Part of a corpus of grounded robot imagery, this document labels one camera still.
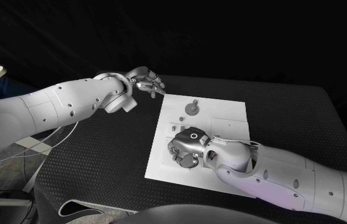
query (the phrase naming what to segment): black table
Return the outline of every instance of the black table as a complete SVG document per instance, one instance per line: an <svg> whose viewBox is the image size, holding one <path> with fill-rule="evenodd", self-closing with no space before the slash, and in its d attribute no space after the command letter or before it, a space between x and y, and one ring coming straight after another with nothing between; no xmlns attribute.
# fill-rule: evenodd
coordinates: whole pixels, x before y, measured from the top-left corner
<svg viewBox="0 0 347 224"><path fill-rule="evenodd" d="M167 94L246 102L251 140L347 171L347 132L322 88L160 76ZM137 106L107 114L98 109L50 152L34 184L40 222L66 223L95 214L59 217L72 199L140 211L166 204L231 208L279 223L344 223L322 214L286 210L260 199L144 179L163 97L134 90ZM62 137L69 133L65 128Z"/></svg>

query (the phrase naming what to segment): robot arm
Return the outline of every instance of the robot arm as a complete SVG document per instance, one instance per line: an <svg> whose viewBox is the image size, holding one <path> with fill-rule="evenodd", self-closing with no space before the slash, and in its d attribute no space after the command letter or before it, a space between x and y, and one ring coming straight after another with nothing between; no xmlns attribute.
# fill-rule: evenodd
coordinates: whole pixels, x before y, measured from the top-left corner
<svg viewBox="0 0 347 224"><path fill-rule="evenodd" d="M139 67L126 75L105 73L92 79L56 84L27 95L0 100L0 149L46 130L86 119L97 108L107 113L137 105L133 87L165 94L157 75Z"/></svg>
<svg viewBox="0 0 347 224"><path fill-rule="evenodd" d="M272 204L322 213L347 221L347 173L332 170L289 151L228 141L193 127L176 134L167 145L173 160L185 168L198 158L220 180ZM183 158L179 152L188 152ZM247 171L248 162L256 164Z"/></svg>

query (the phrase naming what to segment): white paper sheet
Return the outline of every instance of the white paper sheet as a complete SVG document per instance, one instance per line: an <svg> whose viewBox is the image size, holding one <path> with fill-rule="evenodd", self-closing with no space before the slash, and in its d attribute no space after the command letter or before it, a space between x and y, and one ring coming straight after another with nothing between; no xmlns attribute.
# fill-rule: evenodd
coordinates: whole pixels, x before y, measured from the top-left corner
<svg viewBox="0 0 347 224"><path fill-rule="evenodd" d="M214 171L204 168L202 159L195 168L182 168L172 161L166 149L180 126L185 128L195 126L209 137L211 134L218 134L225 138L248 140L244 102L170 94L165 94L163 98L144 178L253 197L220 181ZM198 102L199 112L195 116L188 116L183 109L193 100Z"/></svg>

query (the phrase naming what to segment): robotic hand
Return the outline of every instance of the robotic hand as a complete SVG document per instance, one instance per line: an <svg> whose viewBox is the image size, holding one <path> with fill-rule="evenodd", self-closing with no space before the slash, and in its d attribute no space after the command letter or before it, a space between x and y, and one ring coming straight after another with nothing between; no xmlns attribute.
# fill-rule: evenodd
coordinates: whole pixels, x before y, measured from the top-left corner
<svg viewBox="0 0 347 224"><path fill-rule="evenodd" d="M218 136L211 139L191 127L176 134L167 150L180 167L196 167L202 158L227 185L272 204L347 221L347 173L289 151L250 142Z"/></svg>
<svg viewBox="0 0 347 224"><path fill-rule="evenodd" d="M126 75L105 73L92 79L59 83L27 95L0 100L0 149L46 130L86 119L97 108L107 113L137 105L133 87L165 95L165 84L141 66Z"/></svg>

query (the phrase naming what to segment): black curtain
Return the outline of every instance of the black curtain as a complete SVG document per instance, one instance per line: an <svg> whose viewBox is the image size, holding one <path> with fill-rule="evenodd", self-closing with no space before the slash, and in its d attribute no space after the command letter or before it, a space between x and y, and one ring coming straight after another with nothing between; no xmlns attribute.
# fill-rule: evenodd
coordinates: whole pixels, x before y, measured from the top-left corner
<svg viewBox="0 0 347 224"><path fill-rule="evenodd" d="M0 0L0 65L34 88L143 65L315 85L347 123L345 26L345 0Z"/></svg>

